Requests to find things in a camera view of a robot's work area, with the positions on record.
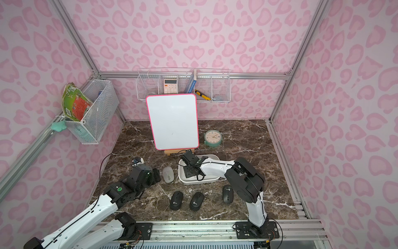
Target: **pink leopard print wall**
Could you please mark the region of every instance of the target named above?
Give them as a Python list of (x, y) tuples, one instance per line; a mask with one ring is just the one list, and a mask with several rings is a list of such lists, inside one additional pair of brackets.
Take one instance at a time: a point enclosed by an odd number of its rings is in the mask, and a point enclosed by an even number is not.
[(398, 247), (398, 1), (335, 0), (274, 125), (335, 249)]
[[(111, 81), (125, 118), (149, 120), (145, 102), (137, 98), (136, 79)], [(284, 80), (232, 80), (231, 102), (198, 103), (198, 118), (200, 120), (269, 118), (284, 83)]]
[(46, 0), (0, 3), (0, 179), (91, 72)]
[(0, 247), (23, 248), (30, 238), (41, 239), (80, 213), (122, 126), (115, 114), (98, 145), (82, 145), (68, 130), (56, 134), (0, 204)]
[(286, 72), (317, 0), (64, 0), (103, 71)]

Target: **pink whiteboard frame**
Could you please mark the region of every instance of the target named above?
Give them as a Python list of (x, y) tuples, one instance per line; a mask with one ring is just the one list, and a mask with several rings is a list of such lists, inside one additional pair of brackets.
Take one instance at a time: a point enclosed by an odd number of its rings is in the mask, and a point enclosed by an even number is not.
[[(160, 94), (160, 95), (149, 95), (149, 96), (147, 96), (147, 97), (145, 98), (145, 102), (148, 100), (148, 97), (153, 97), (153, 96), (164, 96), (164, 95), (165, 95), (165, 94)], [(173, 95), (193, 95), (193, 96), (195, 96), (195, 99), (196, 99), (196, 95), (193, 94), (193, 93), (167, 94), (167, 96), (173, 96)], [(196, 149), (196, 148), (199, 147), (199, 125), (198, 125), (198, 121), (197, 121), (197, 120), (198, 120), (198, 108), (197, 108), (197, 102), (196, 102), (196, 101), (195, 101), (195, 107), (196, 107), (196, 128), (197, 128), (197, 131), (198, 131), (198, 145), (197, 145), (196, 147), (194, 147), (194, 148), (175, 148), (175, 149), (184, 150), (184, 149)], [(175, 150), (175, 149), (158, 149), (158, 148), (157, 148), (157, 146), (156, 146), (156, 141), (155, 141), (155, 135), (153, 134), (152, 120), (151, 120), (151, 118), (150, 118), (150, 113), (149, 113), (148, 104), (146, 104), (146, 108), (148, 109), (148, 116), (149, 116), (150, 127), (151, 127), (151, 130), (152, 130), (152, 136), (153, 136), (153, 142), (154, 142), (154, 144), (155, 144), (155, 148), (156, 148), (158, 151)]]

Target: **white wire basket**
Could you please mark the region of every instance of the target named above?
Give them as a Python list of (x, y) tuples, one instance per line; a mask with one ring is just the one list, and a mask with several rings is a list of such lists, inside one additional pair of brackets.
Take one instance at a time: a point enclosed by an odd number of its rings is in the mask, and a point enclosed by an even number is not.
[[(193, 69), (150, 68), (139, 69), (138, 72), (139, 75), (136, 81), (137, 98), (145, 102), (149, 95), (164, 94), (163, 85), (165, 79), (176, 80), (178, 93), (184, 93)], [(210, 98), (210, 100), (205, 100), (196, 95), (198, 102), (229, 103), (231, 101), (230, 70), (197, 69), (195, 90)]]
[(93, 105), (80, 122), (66, 121), (65, 124), (82, 144), (98, 144), (119, 100), (109, 80), (93, 80), (83, 93)]

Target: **green alarm clock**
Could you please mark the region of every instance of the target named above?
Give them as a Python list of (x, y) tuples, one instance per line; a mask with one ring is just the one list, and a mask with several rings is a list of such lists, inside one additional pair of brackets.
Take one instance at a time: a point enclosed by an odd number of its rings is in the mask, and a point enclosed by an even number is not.
[(205, 145), (210, 147), (217, 147), (221, 144), (221, 141), (221, 132), (216, 130), (210, 130), (205, 133)]

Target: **metal grille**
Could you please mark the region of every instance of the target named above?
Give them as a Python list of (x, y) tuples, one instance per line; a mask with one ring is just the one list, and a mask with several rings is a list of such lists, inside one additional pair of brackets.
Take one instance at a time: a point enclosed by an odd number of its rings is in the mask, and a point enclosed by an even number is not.
[(82, 144), (98, 144), (119, 100), (109, 80), (94, 80), (83, 93), (93, 105), (80, 122), (66, 121), (65, 124)]
[[(142, 249), (254, 249), (253, 242), (144, 242)], [(118, 249), (119, 243), (109, 243), (99, 249)]]
[[(206, 75), (204, 69), (198, 69), (197, 82), (195, 90), (199, 90), (211, 100), (197, 96), (198, 102), (221, 102), (228, 103), (231, 101), (231, 80), (229, 72), (220, 72), (218, 76), (211, 74)], [(137, 98), (146, 101), (149, 95), (164, 94), (163, 81), (165, 79), (176, 79), (178, 93), (184, 93), (185, 87), (192, 72), (167, 72), (165, 74), (151, 74), (148, 71), (139, 71), (137, 78)]]

